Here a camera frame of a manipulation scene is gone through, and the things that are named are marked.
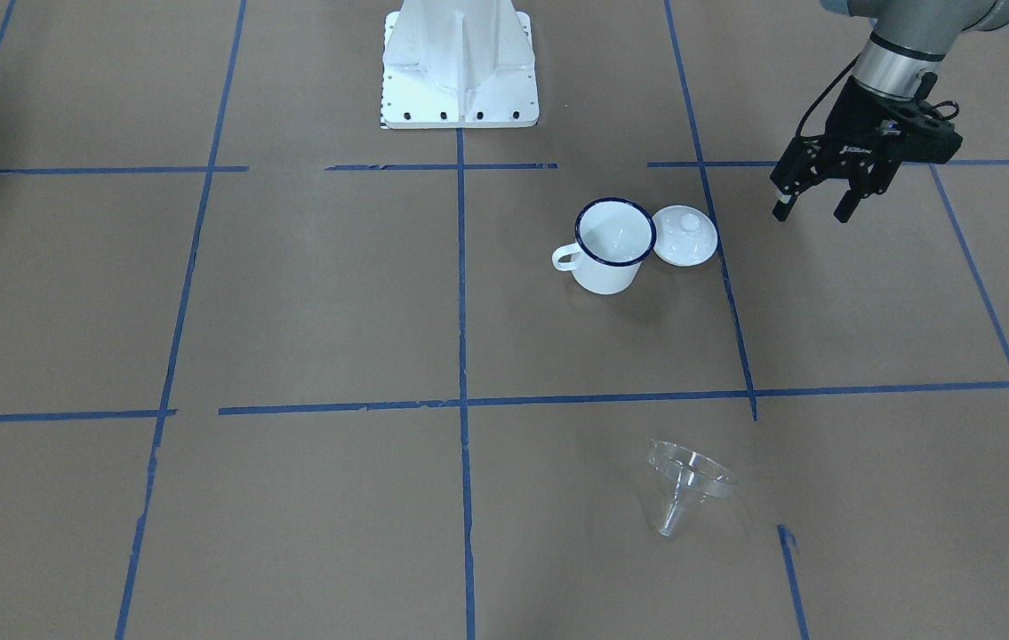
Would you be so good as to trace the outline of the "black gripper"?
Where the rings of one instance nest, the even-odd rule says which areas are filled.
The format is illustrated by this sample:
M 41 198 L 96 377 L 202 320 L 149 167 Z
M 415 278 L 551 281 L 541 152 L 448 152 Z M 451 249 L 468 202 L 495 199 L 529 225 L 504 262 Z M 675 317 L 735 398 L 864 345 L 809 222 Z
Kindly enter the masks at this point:
M 889 107 L 898 101 L 865 88 L 856 78 L 843 84 L 822 133 L 794 133 L 773 167 L 771 182 L 777 188 L 772 215 L 788 221 L 797 199 L 809 187 L 828 180 L 845 180 L 848 190 L 833 211 L 837 222 L 848 223 L 863 200 L 885 193 L 902 163 L 882 157 Z

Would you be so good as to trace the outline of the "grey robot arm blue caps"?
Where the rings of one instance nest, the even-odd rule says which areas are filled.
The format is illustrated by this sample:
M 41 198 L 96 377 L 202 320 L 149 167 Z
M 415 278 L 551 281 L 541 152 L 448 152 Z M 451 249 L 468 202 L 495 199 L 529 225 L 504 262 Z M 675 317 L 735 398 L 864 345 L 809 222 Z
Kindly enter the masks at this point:
M 962 147 L 952 100 L 931 104 L 938 69 L 968 32 L 1009 28 L 1009 1 L 826 1 L 826 11 L 873 20 L 869 40 L 826 86 L 835 101 L 821 133 L 804 115 L 771 182 L 780 222 L 810 188 L 843 180 L 835 206 L 847 222 L 861 200 L 883 195 L 907 163 L 942 165 Z

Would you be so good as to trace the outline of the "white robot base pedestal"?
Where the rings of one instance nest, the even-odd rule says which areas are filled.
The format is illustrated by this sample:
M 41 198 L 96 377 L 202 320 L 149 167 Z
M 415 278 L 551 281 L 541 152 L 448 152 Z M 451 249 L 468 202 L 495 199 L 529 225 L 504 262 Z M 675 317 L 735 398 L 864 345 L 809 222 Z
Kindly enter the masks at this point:
M 512 1 L 404 1 L 385 17 L 382 64 L 386 129 L 540 121 L 533 25 Z

